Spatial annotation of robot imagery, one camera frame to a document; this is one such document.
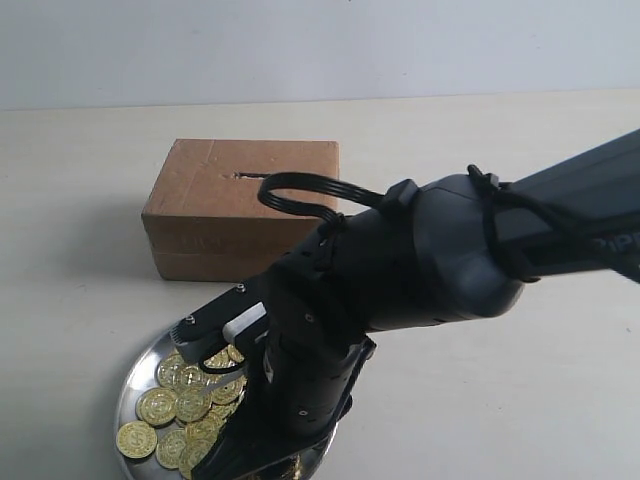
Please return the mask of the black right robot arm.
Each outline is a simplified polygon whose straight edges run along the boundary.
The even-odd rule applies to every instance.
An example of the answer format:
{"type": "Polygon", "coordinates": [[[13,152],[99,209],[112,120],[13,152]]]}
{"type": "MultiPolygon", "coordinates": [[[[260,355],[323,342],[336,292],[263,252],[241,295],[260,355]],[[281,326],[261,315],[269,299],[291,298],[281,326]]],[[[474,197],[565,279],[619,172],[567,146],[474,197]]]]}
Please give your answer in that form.
{"type": "Polygon", "coordinates": [[[494,318],[546,276],[639,278],[637,132],[513,183],[470,166],[378,194],[277,173],[258,197],[320,223],[173,329],[190,363],[226,345],[245,359],[245,398],[196,479],[240,479],[327,442],[351,408],[374,332],[494,318]]]}

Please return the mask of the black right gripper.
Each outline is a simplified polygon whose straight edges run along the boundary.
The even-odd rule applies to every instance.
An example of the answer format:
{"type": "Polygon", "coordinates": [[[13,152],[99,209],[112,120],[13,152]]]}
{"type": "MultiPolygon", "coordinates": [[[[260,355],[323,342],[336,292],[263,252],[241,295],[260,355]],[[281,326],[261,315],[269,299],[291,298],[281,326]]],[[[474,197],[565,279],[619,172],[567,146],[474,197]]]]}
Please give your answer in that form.
{"type": "Polygon", "coordinates": [[[375,348],[322,273],[274,265],[254,278],[269,329],[244,356],[245,398],[193,468],[195,479],[241,479],[323,442],[375,348]]]}

